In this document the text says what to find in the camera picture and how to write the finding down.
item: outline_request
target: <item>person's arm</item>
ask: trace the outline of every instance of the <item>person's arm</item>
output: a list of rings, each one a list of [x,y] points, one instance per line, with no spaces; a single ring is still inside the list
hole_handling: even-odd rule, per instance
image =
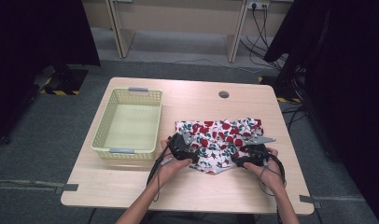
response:
[[[161,141],[162,148],[166,147],[166,141]],[[163,165],[159,171],[152,177],[144,191],[140,196],[132,203],[132,205],[123,213],[123,215],[117,220],[116,224],[134,224],[139,223],[144,214],[148,210],[152,201],[158,193],[158,176],[160,179],[160,187],[163,187],[166,182],[169,181],[180,169],[190,165],[191,159],[178,161],[172,158],[171,161]]]
[[[277,150],[267,148],[270,153],[277,157]],[[284,224],[300,223],[288,198],[288,193],[284,187],[282,177],[277,163],[274,160],[268,160],[268,168],[259,167],[250,162],[245,162],[244,167],[253,171],[260,180],[271,190],[277,203],[280,218]]]

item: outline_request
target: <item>basket handle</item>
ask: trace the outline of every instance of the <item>basket handle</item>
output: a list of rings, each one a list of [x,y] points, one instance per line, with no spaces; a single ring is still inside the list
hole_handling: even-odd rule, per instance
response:
[[[148,88],[143,87],[130,87],[129,91],[148,91]]]
[[[134,149],[128,148],[110,148],[110,153],[124,153],[124,154],[134,154]]]

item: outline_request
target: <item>gray carpet floor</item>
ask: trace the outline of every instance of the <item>gray carpet floor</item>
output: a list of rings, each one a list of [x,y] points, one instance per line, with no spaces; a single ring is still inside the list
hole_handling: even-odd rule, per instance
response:
[[[0,223],[88,222],[92,208],[62,205],[56,189],[70,176],[110,78],[257,84],[259,76],[277,75],[270,69],[250,74],[227,67],[171,63],[102,61],[102,67],[85,68],[89,74],[79,95],[38,94],[11,131],[11,143],[0,145]],[[50,73],[47,68],[36,82],[42,85]],[[282,111],[299,106],[279,105]],[[285,114],[285,120],[288,122],[291,116]],[[344,166],[327,157],[308,117],[291,125],[290,136],[306,184],[315,200],[322,204],[312,215],[300,217],[302,223],[378,223]],[[122,211],[97,209],[91,223],[114,223]],[[275,215],[255,217],[258,223],[276,223]]]

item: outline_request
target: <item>floor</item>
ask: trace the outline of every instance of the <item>floor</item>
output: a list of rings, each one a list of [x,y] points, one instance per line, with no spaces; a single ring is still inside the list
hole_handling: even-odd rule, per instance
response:
[[[123,62],[159,62],[159,63],[188,63],[227,66],[257,73],[260,69],[271,68],[260,57],[252,54],[242,45],[239,45],[236,59],[233,63],[228,62],[224,35],[204,35],[194,33],[175,33],[158,31],[138,31],[133,39],[131,49],[126,58],[120,58],[113,32],[107,29],[92,28],[93,37],[98,48],[101,60]],[[242,37],[249,46],[256,41],[255,36]],[[266,49],[261,42],[257,46]]]

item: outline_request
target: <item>electrical cable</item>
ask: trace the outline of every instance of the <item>electrical cable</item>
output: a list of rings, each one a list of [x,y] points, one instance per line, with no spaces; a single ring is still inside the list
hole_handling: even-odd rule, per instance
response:
[[[269,45],[268,45],[268,38],[266,37],[266,19],[267,19],[267,8],[265,5],[262,5],[263,7],[263,14],[264,14],[264,24],[263,24],[263,28],[264,28],[264,34],[265,34],[265,42],[266,42],[266,49],[269,49]]]
[[[291,120],[290,120],[290,122],[287,124],[287,125],[288,125],[288,133],[289,133],[289,131],[290,131],[291,124],[292,124],[293,122],[298,121],[298,120],[302,119],[303,117],[305,117],[305,116],[302,116],[302,117],[300,117],[299,119],[294,120],[295,115],[296,115],[299,111],[301,111],[303,108],[304,108],[304,105],[298,107],[298,109],[297,109],[296,111],[294,111],[294,114],[291,116]]]
[[[155,198],[152,200],[155,202],[157,202],[159,199],[160,199],[160,190],[161,190],[161,181],[160,181],[160,169],[158,168],[157,170],[157,178],[158,178],[158,193],[157,193],[157,196],[155,196]]]
[[[303,101],[305,99],[306,93],[303,90],[303,85],[299,81],[299,75],[306,72],[305,67],[297,66],[296,71],[294,72],[293,78],[290,79],[290,84],[292,89],[295,91],[297,96]]]
[[[269,170],[269,171],[271,171],[272,173],[274,173],[274,174],[276,174],[276,175],[279,175],[281,178],[282,178],[282,181],[283,181],[283,187],[285,188],[286,187],[286,185],[287,185],[287,181],[286,181],[286,178],[285,178],[285,169],[284,169],[284,167],[283,167],[283,164],[282,164],[282,162],[277,162],[276,161],[276,163],[278,164],[278,166],[279,166],[279,170],[280,170],[280,172],[281,172],[281,174],[279,174],[279,173],[277,173],[276,171],[273,171],[271,168],[269,168],[269,166],[268,165],[264,165],[263,166],[263,169],[262,169],[262,172],[261,172],[261,174],[260,174],[260,180],[262,179],[262,175],[263,175],[263,173],[265,172],[265,170]],[[269,195],[269,196],[274,196],[273,194],[271,194],[271,193],[268,193],[262,186],[261,186],[261,184],[260,184],[260,182],[259,182],[259,186],[260,186],[260,189],[265,193],[265,194],[267,194],[267,195]]]
[[[287,101],[286,103],[288,103],[288,104],[290,104],[290,105],[301,105],[301,104],[302,104],[302,102],[297,102],[297,101],[295,101],[295,100],[294,100],[294,102],[292,102],[292,101]]]
[[[309,190],[309,196],[310,197],[312,197],[312,193],[311,193],[311,190]],[[320,223],[320,224],[323,224],[323,220],[321,219],[321,215],[318,213],[318,209],[317,208],[315,208],[315,212],[316,212],[316,215],[317,215],[317,218],[318,218],[318,222]]]
[[[245,35],[245,37],[246,37],[248,43],[250,43],[250,45],[252,45],[252,46],[254,45],[254,47],[255,47],[256,49],[260,49],[260,50],[262,50],[262,51],[267,51],[266,49],[263,49],[263,48],[257,46],[257,42],[258,42],[258,40],[260,39],[260,37],[258,37],[257,40],[256,40],[256,42],[254,42],[254,43],[251,42],[251,40],[248,38],[247,35]],[[280,56],[279,59],[280,59],[281,61],[283,61],[283,62],[285,62],[285,61],[287,60],[287,58],[285,58],[285,57],[283,57],[283,56]]]
[[[283,163],[279,159],[277,159],[277,157],[274,154],[270,154],[269,158],[272,158],[272,160],[274,160],[274,162],[277,163],[277,166],[279,167],[280,174],[277,173],[276,171],[271,170],[267,166],[268,170],[270,170],[271,172],[273,172],[273,173],[275,173],[277,175],[280,175],[282,177],[282,180],[283,180],[283,185],[284,185],[284,187],[286,187],[286,184],[287,184],[287,181],[286,181],[286,172],[285,172],[285,167],[283,166]]]
[[[168,137],[168,141],[171,141],[171,140],[172,140],[172,137],[169,136]],[[148,185],[149,181],[151,181],[151,179],[155,175],[155,173],[159,170],[160,164],[163,161],[163,158],[165,157],[165,153],[166,153],[166,151],[167,151],[168,148],[169,148],[169,142],[167,142],[166,147],[162,151],[160,157],[158,157],[158,159],[155,160],[155,163],[152,166],[151,171],[149,172],[149,176],[148,176],[148,179],[147,179],[147,185]]]
[[[265,46],[268,48],[268,43],[266,42],[266,40],[264,39],[262,33],[263,33],[263,30],[265,29],[265,27],[262,27],[262,30],[260,30],[260,27],[259,27],[259,23],[257,22],[257,19],[256,19],[256,13],[255,13],[255,9],[253,9],[253,19],[254,19],[254,22],[256,23],[257,25],[257,30],[259,31],[260,33],[260,38],[262,40],[262,42],[265,44]]]
[[[263,63],[255,63],[255,62],[253,62],[253,60],[252,60],[252,58],[251,58],[251,54],[253,53],[253,54],[255,54],[255,55],[257,55],[259,58],[263,58],[263,56],[262,55],[260,55],[259,53],[257,53],[256,51],[254,51],[253,49],[251,49],[249,46],[247,46],[244,42],[243,42],[243,40],[240,40],[240,43],[243,45],[243,46],[245,46],[245,48],[246,49],[248,49],[249,51],[250,51],[250,61],[253,63],[253,64],[257,64],[257,65],[263,65],[263,66],[267,66],[267,67],[270,67],[270,68],[273,68],[273,69],[278,69],[274,64],[272,64],[272,63],[268,63],[268,64],[263,64]]]
[[[231,69],[237,69],[237,70],[242,70],[242,71],[245,71],[245,72],[248,72],[248,73],[251,73],[251,74],[257,74],[258,72],[261,72],[263,71],[265,68],[262,68],[260,70],[257,70],[257,71],[251,71],[251,70],[248,70],[248,69],[244,69],[244,68],[241,68],[241,67],[234,67],[234,66],[228,66],[228,65],[225,65],[225,64],[222,64],[222,63],[217,63],[217,62],[214,62],[210,59],[195,59],[195,60],[178,60],[178,61],[171,61],[171,62],[163,62],[163,61],[145,61],[143,59],[141,59],[139,57],[139,55],[137,54],[137,50],[136,48],[131,44],[131,48],[134,49],[134,54],[136,55],[137,59],[140,61],[140,62],[143,62],[143,63],[194,63],[194,62],[199,62],[199,61],[207,61],[207,62],[210,62],[210,63],[215,63],[215,64],[218,64],[220,66],[223,66],[223,67],[227,67],[227,68],[231,68]]]
[[[93,208],[93,209],[91,210],[91,216],[90,216],[90,218],[88,219],[88,224],[91,224],[91,220],[93,219],[93,216],[94,216],[94,213],[96,212],[96,209],[97,209],[97,208]]]
[[[259,215],[257,218],[255,218],[255,222],[257,223],[258,221],[260,221],[260,218],[261,218],[261,215]]]
[[[292,106],[292,107],[289,107],[289,108],[286,108],[285,110],[282,111],[282,114],[289,114],[289,113],[294,113],[295,111],[299,110],[300,106],[296,107],[296,106]]]
[[[256,46],[257,43],[259,42],[260,38],[262,37],[263,29],[264,29],[264,27],[262,27],[261,32],[260,32],[260,35],[259,35],[259,37],[257,37],[256,42],[254,42],[253,46]]]
[[[268,19],[268,8],[265,5],[262,5],[262,7],[265,9],[265,17]]]

